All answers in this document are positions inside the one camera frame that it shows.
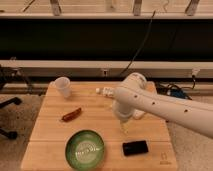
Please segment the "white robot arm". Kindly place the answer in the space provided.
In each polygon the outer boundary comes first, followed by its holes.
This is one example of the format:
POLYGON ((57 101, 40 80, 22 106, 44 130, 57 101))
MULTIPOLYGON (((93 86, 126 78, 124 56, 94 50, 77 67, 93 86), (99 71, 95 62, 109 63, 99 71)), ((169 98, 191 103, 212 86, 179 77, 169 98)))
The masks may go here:
POLYGON ((213 105, 151 93, 145 77, 131 73, 114 88, 113 111, 123 123, 135 110, 151 113, 213 139, 213 105))

